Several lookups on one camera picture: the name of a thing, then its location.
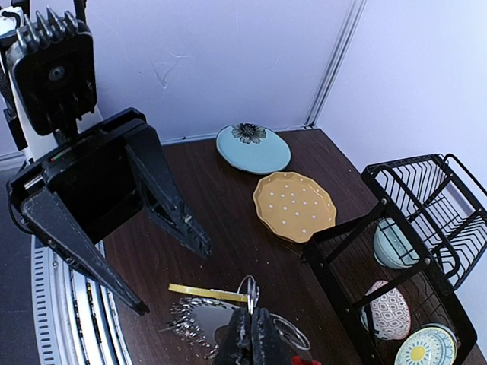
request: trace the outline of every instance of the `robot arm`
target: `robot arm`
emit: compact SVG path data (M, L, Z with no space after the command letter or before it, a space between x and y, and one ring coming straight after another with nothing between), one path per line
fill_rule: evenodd
M8 183L9 204L23 229L142 315L148 307L94 244L146 208L193 252L206 257L212 245L181 198L145 116L127 109L94 118L93 39L84 5L75 4L76 17L48 8L35 22L25 2L8 9L21 21L9 18L15 29L0 36L10 85L2 94L12 135L29 161Z

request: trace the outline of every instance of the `red object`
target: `red object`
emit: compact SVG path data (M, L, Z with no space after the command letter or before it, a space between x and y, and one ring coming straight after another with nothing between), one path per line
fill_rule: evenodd
M321 363L317 361L303 361L299 356L295 356L292 358L292 365L321 365Z

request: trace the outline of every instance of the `white and red patterned bowl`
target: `white and red patterned bowl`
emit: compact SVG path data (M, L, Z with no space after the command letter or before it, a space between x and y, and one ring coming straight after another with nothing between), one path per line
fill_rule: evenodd
M387 281L376 281L367 294L376 291L387 284ZM411 330L411 314L401 292L395 287L371 302L372 317L374 318L375 336L381 340L402 340ZM365 308L361 309L361 320L368 330Z

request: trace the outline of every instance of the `bowl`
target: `bowl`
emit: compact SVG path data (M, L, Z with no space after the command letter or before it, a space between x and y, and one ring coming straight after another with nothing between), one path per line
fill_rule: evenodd
M457 347L450 329L428 325L410 335L397 351L394 365L453 365Z
M387 281L376 281L368 290L370 294L387 284ZM411 330L411 314L403 295L396 287L382 297L371 302L372 317L374 319L374 334L380 340L402 340ZM361 309L361 321L368 330L367 313Z
M400 270L418 262L418 254L392 218L379 222L374 234L374 257L382 266Z

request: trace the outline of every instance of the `polka dot plate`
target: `polka dot plate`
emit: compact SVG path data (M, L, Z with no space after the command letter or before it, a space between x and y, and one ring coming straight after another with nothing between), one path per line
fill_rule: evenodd
M277 236L306 243L314 233L335 226L336 208L329 194L299 173L273 173L253 193L260 220Z
M451 334L437 326L419 329L404 341L395 365L452 365L457 349Z

